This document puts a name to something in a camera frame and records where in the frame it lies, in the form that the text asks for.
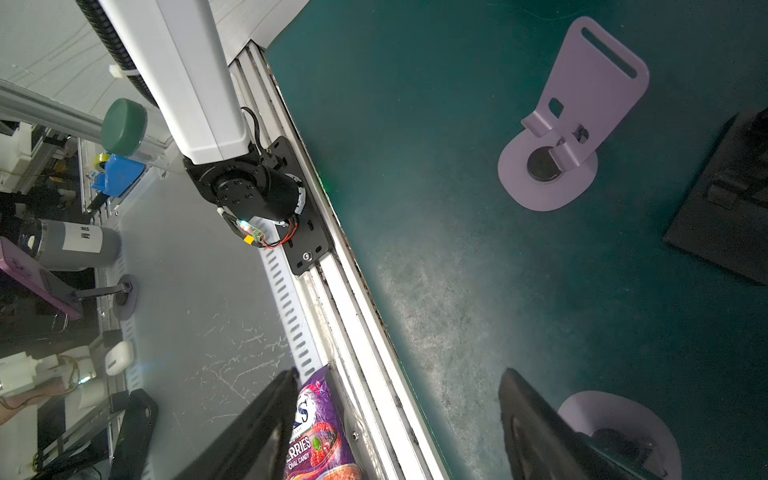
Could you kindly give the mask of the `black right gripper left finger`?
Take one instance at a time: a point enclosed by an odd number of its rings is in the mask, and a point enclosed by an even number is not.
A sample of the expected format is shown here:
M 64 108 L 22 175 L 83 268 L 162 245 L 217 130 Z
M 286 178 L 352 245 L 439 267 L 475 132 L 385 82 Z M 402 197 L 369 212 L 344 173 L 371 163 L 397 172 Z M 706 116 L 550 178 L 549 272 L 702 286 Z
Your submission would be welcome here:
M 281 479 L 299 393 L 295 368 L 279 373 L 178 479 Z

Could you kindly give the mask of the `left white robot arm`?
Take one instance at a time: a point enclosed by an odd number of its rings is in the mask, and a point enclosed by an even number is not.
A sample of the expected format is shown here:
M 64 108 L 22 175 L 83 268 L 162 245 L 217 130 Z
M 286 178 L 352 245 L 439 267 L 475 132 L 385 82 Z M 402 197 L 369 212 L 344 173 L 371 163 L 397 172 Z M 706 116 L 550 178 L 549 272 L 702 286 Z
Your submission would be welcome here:
M 162 113 L 199 194 L 239 220 L 292 223 L 301 180 L 277 170 L 238 103 L 206 1 L 81 1 L 80 11 Z

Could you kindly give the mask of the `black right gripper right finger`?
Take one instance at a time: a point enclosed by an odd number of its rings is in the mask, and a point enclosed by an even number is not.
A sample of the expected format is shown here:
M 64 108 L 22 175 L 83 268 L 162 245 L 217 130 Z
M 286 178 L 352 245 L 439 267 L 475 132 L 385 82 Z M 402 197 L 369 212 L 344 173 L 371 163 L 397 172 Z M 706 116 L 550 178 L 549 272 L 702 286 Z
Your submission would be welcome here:
M 515 479 L 657 479 L 646 468 L 656 444 L 603 427 L 572 429 L 516 370 L 499 386 L 504 446 Z

